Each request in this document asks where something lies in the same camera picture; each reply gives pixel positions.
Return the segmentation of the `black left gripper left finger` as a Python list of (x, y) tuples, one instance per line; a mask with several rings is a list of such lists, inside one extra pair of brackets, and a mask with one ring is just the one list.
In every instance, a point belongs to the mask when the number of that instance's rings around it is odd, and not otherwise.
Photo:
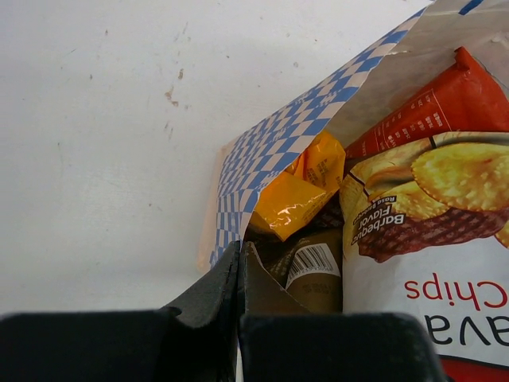
[(240, 243), (156, 310), (1, 318), (3, 381), (233, 381)]

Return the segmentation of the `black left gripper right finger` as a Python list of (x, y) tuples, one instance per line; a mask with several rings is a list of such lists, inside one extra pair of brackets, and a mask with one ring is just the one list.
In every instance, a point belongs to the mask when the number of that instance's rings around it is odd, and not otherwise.
[(263, 267), (239, 256), (245, 381), (443, 381), (424, 328), (407, 314), (312, 314)]

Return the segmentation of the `light blue cassava chips bag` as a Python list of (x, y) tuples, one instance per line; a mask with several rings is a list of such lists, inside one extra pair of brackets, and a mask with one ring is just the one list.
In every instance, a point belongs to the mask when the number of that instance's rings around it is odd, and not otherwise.
[(285, 241), (253, 233), (248, 241), (269, 275), (308, 311), (342, 311), (341, 229), (305, 229)]

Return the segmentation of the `yellow snack bag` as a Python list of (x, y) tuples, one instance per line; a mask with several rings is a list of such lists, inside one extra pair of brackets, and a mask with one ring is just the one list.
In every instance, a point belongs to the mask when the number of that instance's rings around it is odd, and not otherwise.
[(339, 190), (346, 153), (322, 131), (261, 193), (250, 224), (285, 241), (306, 226)]

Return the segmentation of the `Chuba cassava chips bag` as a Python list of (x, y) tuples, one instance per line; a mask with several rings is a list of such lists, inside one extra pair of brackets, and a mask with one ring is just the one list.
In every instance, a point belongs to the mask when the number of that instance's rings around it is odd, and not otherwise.
[(508, 135), (446, 132), (349, 162), (343, 310), (420, 321), (452, 381), (508, 378)]

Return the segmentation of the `blue checkered paper bag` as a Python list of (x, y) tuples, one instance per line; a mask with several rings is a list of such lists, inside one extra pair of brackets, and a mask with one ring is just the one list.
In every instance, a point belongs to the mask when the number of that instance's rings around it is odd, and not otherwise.
[(436, 1), (405, 20), (272, 115), (223, 146), (197, 266), (208, 271), (242, 239), (262, 190), (322, 130), (347, 146), (453, 62), (465, 47), (508, 86), (508, 4)]

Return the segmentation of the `red Lerna snack bag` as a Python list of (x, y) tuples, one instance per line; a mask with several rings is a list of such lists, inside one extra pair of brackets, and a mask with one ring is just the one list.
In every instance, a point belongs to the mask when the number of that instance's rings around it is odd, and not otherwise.
[(508, 131), (508, 100), (492, 76), (460, 47), (455, 63), (346, 148), (348, 159), (448, 131)]

